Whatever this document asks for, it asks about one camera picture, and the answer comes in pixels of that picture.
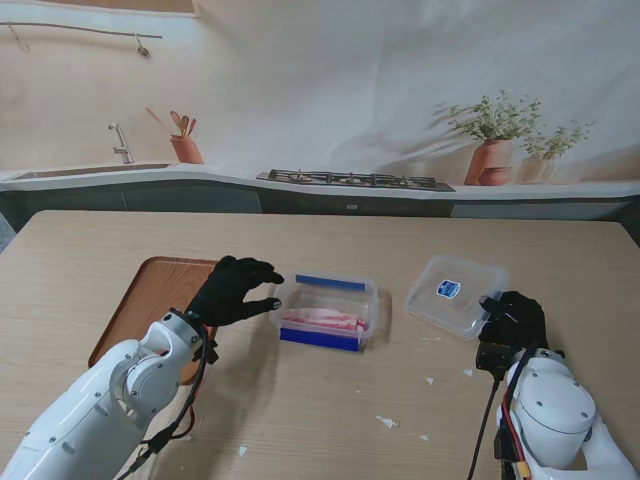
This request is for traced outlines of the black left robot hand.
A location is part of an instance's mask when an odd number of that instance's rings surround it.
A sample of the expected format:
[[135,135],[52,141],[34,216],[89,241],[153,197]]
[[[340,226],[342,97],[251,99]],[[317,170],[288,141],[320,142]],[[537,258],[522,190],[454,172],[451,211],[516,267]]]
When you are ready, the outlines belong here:
[[229,326],[277,310],[281,306],[278,298],[246,301],[245,296],[263,284],[283,283],[283,276],[268,262],[225,256],[189,303],[186,314],[210,327]]

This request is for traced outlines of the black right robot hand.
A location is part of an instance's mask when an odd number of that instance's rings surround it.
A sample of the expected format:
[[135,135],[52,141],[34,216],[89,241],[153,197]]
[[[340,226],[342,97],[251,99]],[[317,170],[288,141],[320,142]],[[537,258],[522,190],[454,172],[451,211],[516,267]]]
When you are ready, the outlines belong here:
[[545,314],[536,300],[507,291],[499,299],[482,297],[480,305],[489,314],[479,334],[481,342],[517,350],[531,345],[548,348]]

